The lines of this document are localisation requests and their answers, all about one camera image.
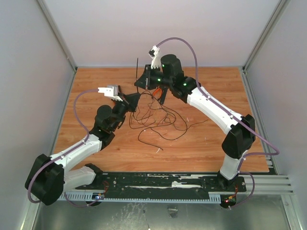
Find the black zip tie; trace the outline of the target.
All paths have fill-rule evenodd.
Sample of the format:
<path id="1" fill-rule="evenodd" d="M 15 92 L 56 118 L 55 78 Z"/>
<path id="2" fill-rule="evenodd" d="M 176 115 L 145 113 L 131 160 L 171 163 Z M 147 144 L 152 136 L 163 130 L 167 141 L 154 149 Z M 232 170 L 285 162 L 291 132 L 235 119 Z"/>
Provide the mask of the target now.
<path id="1" fill-rule="evenodd" d="M 137 60 L 136 60 L 136 76 L 135 76 L 136 81 L 138 80 L 138 63 L 139 63 L 139 58 L 137 57 Z M 135 85 L 135 87 L 136 87 L 137 93 L 139 93 L 138 86 Z"/>

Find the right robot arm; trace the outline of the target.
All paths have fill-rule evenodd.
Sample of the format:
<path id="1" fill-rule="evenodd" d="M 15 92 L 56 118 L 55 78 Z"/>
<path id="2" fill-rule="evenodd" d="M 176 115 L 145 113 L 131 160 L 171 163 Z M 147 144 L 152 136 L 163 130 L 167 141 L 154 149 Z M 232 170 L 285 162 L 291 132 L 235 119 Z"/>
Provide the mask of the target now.
<path id="1" fill-rule="evenodd" d="M 134 85 L 145 90 L 169 89 L 176 98 L 200 110 L 217 124 L 226 135 L 222 142 L 225 157 L 217 174 L 217 183 L 220 189 L 230 190 L 235 185 L 243 156 L 256 140 L 255 119 L 230 110 L 194 78 L 185 76 L 180 60 L 173 54 L 164 55 L 161 65 L 156 68 L 146 65 Z"/>

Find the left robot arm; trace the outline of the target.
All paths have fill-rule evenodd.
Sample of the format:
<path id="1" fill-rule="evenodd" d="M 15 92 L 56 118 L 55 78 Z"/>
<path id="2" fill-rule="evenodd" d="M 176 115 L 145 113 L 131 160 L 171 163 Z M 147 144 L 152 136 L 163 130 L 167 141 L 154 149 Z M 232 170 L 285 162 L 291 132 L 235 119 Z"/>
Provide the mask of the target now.
<path id="1" fill-rule="evenodd" d="M 126 113 L 136 111 L 140 97 L 138 92 L 112 97 L 113 107 L 102 105 L 97 109 L 93 128 L 86 130 L 85 137 L 79 142 L 50 156 L 39 155 L 25 182 L 28 200 L 48 206 L 77 187 L 100 188 L 103 177 L 98 167 L 90 163 L 78 170 L 73 168 L 111 143 L 115 130 L 123 125 Z"/>

